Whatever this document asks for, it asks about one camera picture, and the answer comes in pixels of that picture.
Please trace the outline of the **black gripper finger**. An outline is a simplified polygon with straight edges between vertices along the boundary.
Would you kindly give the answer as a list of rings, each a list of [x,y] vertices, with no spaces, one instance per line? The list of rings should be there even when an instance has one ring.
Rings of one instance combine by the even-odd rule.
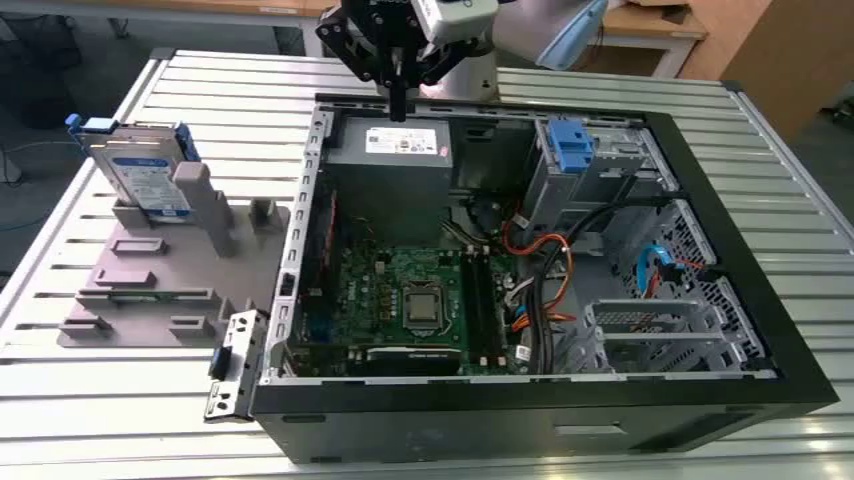
[[[399,122],[406,121],[410,111],[407,92],[422,85],[435,85],[451,69],[474,54],[478,46],[478,39],[460,40],[444,45],[419,59],[419,45],[414,41],[404,43],[398,63]]]
[[[351,34],[349,20],[343,9],[328,9],[324,12],[315,33],[321,44],[348,67],[356,78],[376,84],[377,91],[387,98],[388,118],[392,122],[399,122],[400,90],[388,70],[391,64],[381,63],[380,55],[371,51]]]

